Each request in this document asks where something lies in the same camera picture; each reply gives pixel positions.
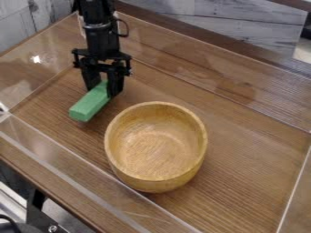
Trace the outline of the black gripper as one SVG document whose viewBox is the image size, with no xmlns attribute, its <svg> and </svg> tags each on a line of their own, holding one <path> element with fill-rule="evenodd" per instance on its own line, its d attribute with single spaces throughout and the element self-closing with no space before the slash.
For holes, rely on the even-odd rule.
<svg viewBox="0 0 311 233">
<path fill-rule="evenodd" d="M 85 48 L 74 48 L 74 67 L 80 69 L 86 90 L 100 82 L 100 72 L 106 73 L 106 93 L 110 98 L 118 95 L 124 87 L 124 76 L 130 72 L 130 55 L 120 49 L 120 39 L 128 37 L 118 31 L 117 24 L 82 25 L 81 31 L 86 39 Z"/>
</svg>

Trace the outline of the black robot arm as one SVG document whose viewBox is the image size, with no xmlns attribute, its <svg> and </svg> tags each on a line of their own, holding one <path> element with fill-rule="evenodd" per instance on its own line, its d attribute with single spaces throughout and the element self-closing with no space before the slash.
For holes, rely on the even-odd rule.
<svg viewBox="0 0 311 233">
<path fill-rule="evenodd" d="M 86 48 L 74 48 L 74 67 L 80 69 L 86 90 L 101 82 L 106 75 L 106 95 L 114 97 L 122 91 L 124 77 L 130 75 L 130 55 L 120 50 L 117 23 L 128 24 L 114 15 L 114 0 L 76 0 L 76 9 L 82 20 Z"/>
</svg>

